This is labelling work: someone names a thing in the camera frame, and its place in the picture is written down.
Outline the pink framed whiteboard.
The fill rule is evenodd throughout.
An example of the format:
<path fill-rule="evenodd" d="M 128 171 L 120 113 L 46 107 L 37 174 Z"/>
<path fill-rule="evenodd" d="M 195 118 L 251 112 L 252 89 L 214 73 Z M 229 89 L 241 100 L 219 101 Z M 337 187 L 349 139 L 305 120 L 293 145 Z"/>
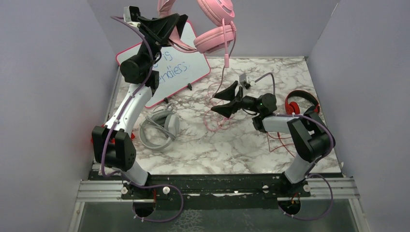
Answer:
<path fill-rule="evenodd" d="M 196 38 L 195 31 L 187 21 L 182 33 L 181 40 L 193 47 L 193 40 Z M 120 52 L 116 56 L 118 64 L 136 55 L 142 42 Z M 162 58 L 153 65 L 153 71 L 159 72 L 159 87 L 153 97 L 145 104 L 145 108 L 151 108 L 162 102 L 165 98 L 187 90 L 188 84 L 200 80 L 210 74 L 211 69 L 204 54 L 182 53 L 173 47 L 163 47 L 161 49 Z"/>

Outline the grey white headphones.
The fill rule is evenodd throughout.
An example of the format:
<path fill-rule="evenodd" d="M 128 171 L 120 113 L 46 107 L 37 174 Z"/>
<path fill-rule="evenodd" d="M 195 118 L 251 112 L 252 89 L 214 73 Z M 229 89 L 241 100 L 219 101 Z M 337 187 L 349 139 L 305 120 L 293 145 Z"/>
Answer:
<path fill-rule="evenodd" d="M 164 144 L 154 144 L 146 136 L 145 128 L 153 127 L 165 135 L 167 140 Z M 180 117 L 174 112 L 171 105 L 164 109 L 156 110 L 151 115 L 146 116 L 140 124 L 139 137 L 142 145 L 146 148 L 160 151 L 167 148 L 177 137 L 180 132 Z"/>

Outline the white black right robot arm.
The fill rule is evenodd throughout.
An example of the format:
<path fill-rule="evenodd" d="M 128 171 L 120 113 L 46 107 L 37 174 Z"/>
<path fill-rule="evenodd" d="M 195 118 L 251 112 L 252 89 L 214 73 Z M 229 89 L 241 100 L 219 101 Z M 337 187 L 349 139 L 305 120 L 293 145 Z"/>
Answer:
<path fill-rule="evenodd" d="M 254 128 L 260 132 L 279 132 L 289 134 L 296 149 L 296 156 L 291 165 L 281 174 L 279 191 L 286 197 L 298 191 L 298 184 L 303 182 L 313 167 L 330 154 L 336 142 L 319 115 L 314 111 L 304 114 L 275 114 L 277 99 L 272 93 L 259 97 L 247 96 L 235 81 L 214 98 L 227 101 L 216 105 L 211 110 L 230 118 L 239 110 L 255 113 L 252 118 Z"/>

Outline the black metal base rail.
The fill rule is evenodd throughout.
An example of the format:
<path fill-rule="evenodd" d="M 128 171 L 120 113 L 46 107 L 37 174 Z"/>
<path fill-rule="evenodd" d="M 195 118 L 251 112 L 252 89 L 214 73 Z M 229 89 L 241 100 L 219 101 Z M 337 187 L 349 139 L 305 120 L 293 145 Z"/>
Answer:
<path fill-rule="evenodd" d="M 92 174 L 80 184 L 78 198 L 130 203 L 141 217 L 160 211 L 245 209 L 315 217 L 334 206 L 343 189 L 339 178 L 313 176 L 292 187 L 280 174 L 154 175 L 147 188 L 138 188 L 117 176 L 103 180 Z"/>

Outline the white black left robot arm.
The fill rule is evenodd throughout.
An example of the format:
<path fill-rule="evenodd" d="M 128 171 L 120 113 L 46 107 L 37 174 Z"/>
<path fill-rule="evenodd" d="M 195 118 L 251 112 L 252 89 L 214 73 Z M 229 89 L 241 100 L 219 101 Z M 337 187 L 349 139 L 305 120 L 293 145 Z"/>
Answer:
<path fill-rule="evenodd" d="M 124 80 L 130 84 L 129 93 L 114 115 L 102 126 L 94 127 L 91 133 L 94 158 L 100 163 L 103 176 L 108 175 L 105 167 L 112 168 L 113 173 L 120 173 L 134 184 L 134 193 L 142 199 L 150 196 L 152 185 L 147 182 L 149 172 L 136 161 L 132 129 L 159 87 L 159 72 L 154 71 L 153 66 L 160 60 L 161 49 L 169 46 L 174 29 L 184 29 L 187 18 L 185 14 L 152 19 L 142 16 L 133 18 L 139 26 L 130 28 L 141 37 L 142 43 L 136 55 L 119 66 Z"/>

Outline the red plastic bin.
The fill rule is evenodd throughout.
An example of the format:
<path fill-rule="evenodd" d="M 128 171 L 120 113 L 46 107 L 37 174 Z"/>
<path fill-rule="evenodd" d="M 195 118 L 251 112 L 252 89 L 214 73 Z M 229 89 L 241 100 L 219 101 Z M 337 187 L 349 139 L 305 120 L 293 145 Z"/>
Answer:
<path fill-rule="evenodd" d="M 133 133 L 133 131 L 131 132 L 131 140 L 133 140 L 135 138 L 135 134 Z"/>

